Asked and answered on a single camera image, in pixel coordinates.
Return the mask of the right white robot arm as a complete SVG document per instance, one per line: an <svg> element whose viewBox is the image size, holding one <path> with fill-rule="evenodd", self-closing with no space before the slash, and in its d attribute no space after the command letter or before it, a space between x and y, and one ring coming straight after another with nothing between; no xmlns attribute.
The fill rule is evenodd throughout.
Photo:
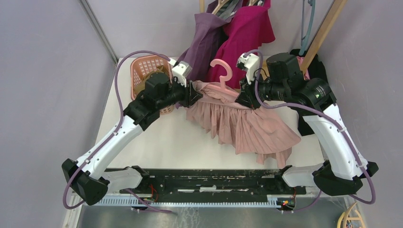
<svg viewBox="0 0 403 228"><path fill-rule="evenodd" d="M325 162L305 167L287 166L275 179L277 192L286 194L293 187L317 187L329 196L355 196L378 171L375 162L368 161L356 148L340 116L336 98L329 84L320 78L306 80L298 59L289 53L279 53L266 60L269 76L260 74L263 59L255 51L243 53L237 68L246 75L241 80L237 102L257 109L267 101L277 101L280 107L295 110L310 134L322 146Z"/></svg>

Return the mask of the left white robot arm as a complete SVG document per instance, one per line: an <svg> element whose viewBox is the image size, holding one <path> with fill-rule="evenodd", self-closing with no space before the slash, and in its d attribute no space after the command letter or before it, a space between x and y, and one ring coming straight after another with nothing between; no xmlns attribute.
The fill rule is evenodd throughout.
<svg viewBox="0 0 403 228"><path fill-rule="evenodd" d="M107 171L107 167L122 149L160 117L161 109L176 103L190 107L202 97L191 82L182 85L177 77L170 79L164 73L153 73L145 81L144 90L123 110L119 122L108 135L78 159L63 162L67 187L89 206L114 191L146 192L150 183L139 167L117 171Z"/></svg>

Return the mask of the tan brown skirt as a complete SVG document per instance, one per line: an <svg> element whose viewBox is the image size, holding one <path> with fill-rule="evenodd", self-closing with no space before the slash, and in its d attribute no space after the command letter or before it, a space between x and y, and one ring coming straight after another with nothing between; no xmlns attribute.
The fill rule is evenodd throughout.
<svg viewBox="0 0 403 228"><path fill-rule="evenodd" d="M138 93L140 93L141 91L143 91L145 89L145 83L146 80L150 78L150 76L153 73L167 73L166 68L164 66L157 66L155 69L152 69L148 72L145 72L144 74L142 74L139 78L140 78L140 83L138 83L134 89L133 92L137 95Z"/></svg>

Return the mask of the pink pleated skirt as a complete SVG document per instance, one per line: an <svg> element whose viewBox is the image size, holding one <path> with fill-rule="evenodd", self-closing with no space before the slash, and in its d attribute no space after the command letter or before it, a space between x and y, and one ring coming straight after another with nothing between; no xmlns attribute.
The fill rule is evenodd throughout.
<svg viewBox="0 0 403 228"><path fill-rule="evenodd" d="M301 142L300 136L274 110L245 107L209 85L193 82L203 97L186 109L186 119L199 124L220 144L232 145L236 154L253 153L258 164L273 158L278 168L285 167L292 147Z"/></svg>

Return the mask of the pink plastic hanger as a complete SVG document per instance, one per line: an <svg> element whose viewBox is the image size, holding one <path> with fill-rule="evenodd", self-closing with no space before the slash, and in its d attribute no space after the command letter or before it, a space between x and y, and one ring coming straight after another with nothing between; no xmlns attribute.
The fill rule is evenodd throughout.
<svg viewBox="0 0 403 228"><path fill-rule="evenodd" d="M216 90L218 92L222 92L224 94L227 94L229 96L232 96L233 98L237 98L239 93L236 91L229 90L226 87L226 82L232 79L232 69L231 67L223 60L221 59L214 59L210 62L211 67L215 66L221 66L225 69L225 74L220 76L220 85L213 85L213 84L208 84L206 87L211 89L211 90Z"/></svg>

